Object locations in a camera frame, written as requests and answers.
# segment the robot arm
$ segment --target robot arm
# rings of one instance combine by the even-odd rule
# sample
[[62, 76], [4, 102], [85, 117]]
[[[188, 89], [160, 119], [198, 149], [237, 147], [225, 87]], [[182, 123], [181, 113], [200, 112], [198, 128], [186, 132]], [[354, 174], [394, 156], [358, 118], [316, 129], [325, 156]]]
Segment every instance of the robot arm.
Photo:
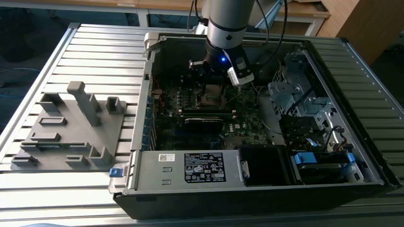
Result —
[[[209, 17], [208, 38], [205, 45], [204, 62], [212, 68], [228, 67], [226, 73], [233, 86], [240, 86], [253, 81], [249, 61], [241, 47], [241, 41], [249, 22], [254, 0], [205, 0], [202, 15]], [[269, 13], [276, 15], [281, 0], [266, 0]]]

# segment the blue latch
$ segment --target blue latch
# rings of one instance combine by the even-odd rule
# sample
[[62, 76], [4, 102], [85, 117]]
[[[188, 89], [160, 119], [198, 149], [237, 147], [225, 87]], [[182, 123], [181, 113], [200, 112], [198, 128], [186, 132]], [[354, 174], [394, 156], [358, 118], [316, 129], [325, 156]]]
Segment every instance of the blue latch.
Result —
[[109, 169], [109, 177], [122, 177], [122, 176], [124, 176], [124, 169], [120, 168]]
[[317, 147], [317, 143], [310, 139], [310, 138], [305, 138], [305, 140], [309, 142], [309, 144], [313, 146], [313, 147]]
[[296, 164], [314, 164], [317, 163], [313, 152], [298, 152], [294, 155]]
[[348, 157], [348, 160], [349, 160], [350, 163], [354, 162], [354, 157], [353, 157], [352, 153], [348, 153], [346, 157]]

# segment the aluminum profile table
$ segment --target aluminum profile table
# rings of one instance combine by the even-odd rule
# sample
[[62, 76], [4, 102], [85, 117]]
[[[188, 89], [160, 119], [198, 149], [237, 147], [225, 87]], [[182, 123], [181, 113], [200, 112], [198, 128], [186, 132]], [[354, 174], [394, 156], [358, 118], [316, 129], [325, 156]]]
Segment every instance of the aluminum profile table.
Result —
[[[60, 92], [70, 80], [82, 81], [97, 100], [110, 95], [128, 102], [116, 162], [129, 158], [136, 103], [141, 85], [144, 34], [150, 31], [184, 33], [180, 29], [72, 24], [41, 70], [0, 136], [0, 226], [52, 223], [68, 226], [229, 225], [268, 223], [272, 226], [397, 226], [404, 220], [404, 189], [378, 198], [360, 199], [333, 210], [198, 219], [132, 220], [108, 193], [108, 173], [17, 173], [10, 160], [28, 136], [44, 92]], [[370, 72], [349, 43], [336, 38], [309, 39], [329, 67], [356, 114], [393, 170], [404, 178], [404, 112]]]

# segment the black cable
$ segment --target black cable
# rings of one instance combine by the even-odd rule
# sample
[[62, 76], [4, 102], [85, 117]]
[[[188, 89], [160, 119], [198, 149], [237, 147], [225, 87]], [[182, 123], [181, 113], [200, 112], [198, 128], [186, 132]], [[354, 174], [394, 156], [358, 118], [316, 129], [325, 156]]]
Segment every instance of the black cable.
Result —
[[194, 15], [196, 15], [196, 17], [197, 17], [197, 20], [200, 20], [201, 18], [200, 18], [200, 15], [197, 14], [197, 0], [194, 0], [194, 2], [193, 2], [193, 4], [194, 4]]
[[284, 35], [285, 35], [285, 23], [286, 23], [286, 20], [288, 20], [288, 0], [284, 0], [284, 3], [285, 3], [285, 17], [284, 17], [284, 28], [282, 28], [282, 33], [280, 35], [280, 38], [278, 38], [278, 43], [277, 43], [277, 47], [270, 55], [270, 57], [268, 58], [268, 60], [261, 64], [261, 66], [264, 66], [269, 60], [273, 58], [273, 56], [276, 55], [277, 53], [277, 50], [280, 48], [280, 45], [282, 44], [282, 40], [284, 40]]
[[260, 4], [260, 1], [258, 0], [254, 0], [257, 2], [257, 5], [260, 7], [260, 10], [261, 10], [261, 14], [262, 14], [262, 17], [264, 17], [264, 21], [265, 21], [265, 26], [266, 26], [266, 38], [265, 38], [265, 44], [268, 43], [268, 40], [269, 40], [269, 27], [268, 27], [268, 21], [266, 21], [266, 17], [265, 17], [265, 13], [264, 13], [264, 10], [262, 10], [262, 7], [261, 7], [261, 4]]
[[333, 134], [333, 131], [337, 130], [341, 126], [336, 125], [330, 128], [330, 131], [329, 133], [326, 134], [326, 137], [325, 137], [325, 143], [324, 143], [324, 151], [326, 150], [326, 147], [328, 147], [328, 142], [329, 142], [329, 139], [330, 139], [330, 135]]
[[289, 112], [292, 111], [292, 109], [302, 102], [302, 100], [309, 96], [310, 92], [313, 91], [313, 88], [310, 87], [309, 90], [306, 90], [306, 92], [302, 94], [302, 96], [300, 96], [298, 100], [292, 104], [292, 106], [289, 107], [288, 111], [285, 112], [285, 115], [289, 114]]
[[189, 33], [189, 19], [190, 19], [190, 13], [192, 13], [192, 9], [193, 9], [193, 0], [192, 0], [192, 3], [190, 3], [190, 9], [189, 9], [189, 14], [188, 14], [188, 21], [186, 21], [186, 31]]
[[182, 16], [178, 17], [178, 20], [176, 21], [176, 24], [178, 23], [178, 21], [182, 19]]

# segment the cable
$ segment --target cable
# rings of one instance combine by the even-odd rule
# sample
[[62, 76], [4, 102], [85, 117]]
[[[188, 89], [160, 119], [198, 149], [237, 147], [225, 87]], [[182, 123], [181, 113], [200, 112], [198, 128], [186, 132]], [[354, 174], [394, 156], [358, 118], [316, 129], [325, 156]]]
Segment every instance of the cable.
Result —
[[257, 91], [257, 89], [254, 88], [253, 83], [250, 83], [250, 85], [252, 85], [252, 88], [253, 88], [254, 92], [257, 93], [258, 91]]
[[190, 9], [189, 9], [189, 14], [188, 14], [188, 21], [186, 21], [186, 32], [189, 33], [189, 19], [190, 19], [190, 13], [192, 13], [192, 9], [193, 9], [193, 1], [190, 3]]
[[182, 19], [182, 16], [178, 17], [178, 20], [176, 21], [176, 24], [178, 23], [178, 21]]
[[228, 104], [229, 101], [232, 101], [234, 98], [237, 98], [241, 94], [236, 95], [234, 97], [232, 97], [226, 102], [225, 104]]
[[270, 132], [273, 132], [274, 134], [278, 134], [278, 135], [282, 136], [282, 134], [281, 134], [280, 132], [273, 131], [273, 130], [265, 125], [265, 122], [264, 122], [262, 120], [261, 120], [261, 123], [262, 123], [262, 125], [265, 126], [265, 128], [266, 128]]
[[4, 97], [4, 98], [24, 98], [25, 96], [5, 96], [5, 95], [0, 95], [0, 97]]
[[265, 26], [266, 26], [266, 38], [265, 38], [265, 44], [268, 43], [268, 40], [269, 40], [269, 27], [268, 27], [268, 21], [266, 21], [266, 17], [265, 17], [265, 13], [264, 13], [264, 10], [262, 10], [262, 7], [261, 7], [261, 4], [260, 4], [260, 1], [258, 0], [254, 0], [257, 2], [257, 5], [260, 7], [260, 10], [261, 10], [261, 13], [262, 13], [262, 17], [264, 17], [264, 21], [265, 21]]
[[288, 111], [285, 112], [285, 115], [289, 114], [289, 112], [292, 111], [292, 109], [302, 102], [302, 100], [309, 96], [310, 92], [313, 91], [313, 88], [310, 87], [309, 90], [306, 90], [306, 92], [302, 94], [302, 96], [300, 97], [300, 99], [292, 104], [292, 106], [289, 107]]
[[194, 0], [194, 2], [193, 2], [193, 4], [194, 4], [194, 15], [196, 15], [196, 17], [197, 17], [197, 20], [200, 20], [201, 18], [200, 18], [200, 15], [197, 14], [197, 0]]
[[40, 72], [40, 70], [32, 69], [32, 68], [14, 68], [14, 69], [8, 69], [8, 70], [1, 71], [0, 74], [5, 73], [8, 71], [13, 71], [13, 70], [30, 70], [30, 71], [34, 71], [34, 72]]
[[261, 87], [261, 88], [258, 89], [258, 93], [257, 93], [257, 102], [256, 102], [256, 103], [258, 103], [258, 97], [260, 97], [260, 93], [261, 93], [262, 88], [268, 88], [268, 87]]
[[344, 147], [344, 145], [348, 143], [346, 137], [342, 135], [342, 133], [340, 132], [340, 137], [344, 139], [341, 144], [336, 147], [336, 149], [333, 151], [340, 151], [340, 149]]
[[330, 128], [330, 131], [329, 133], [326, 134], [326, 137], [325, 137], [325, 143], [324, 143], [324, 151], [326, 150], [326, 147], [328, 147], [328, 142], [329, 142], [329, 139], [330, 139], [330, 135], [333, 134], [333, 131], [337, 130], [341, 126], [336, 125]]
[[276, 55], [276, 52], [280, 48], [280, 45], [282, 44], [282, 40], [284, 40], [284, 35], [285, 35], [285, 23], [286, 23], [286, 20], [288, 20], [288, 0], [284, 0], [284, 3], [285, 3], [285, 17], [284, 17], [284, 28], [282, 28], [282, 33], [280, 35], [280, 38], [278, 38], [278, 43], [277, 43], [277, 47], [270, 55], [270, 57], [268, 58], [268, 60], [261, 64], [261, 66], [264, 66], [269, 60], [273, 58], [273, 56]]

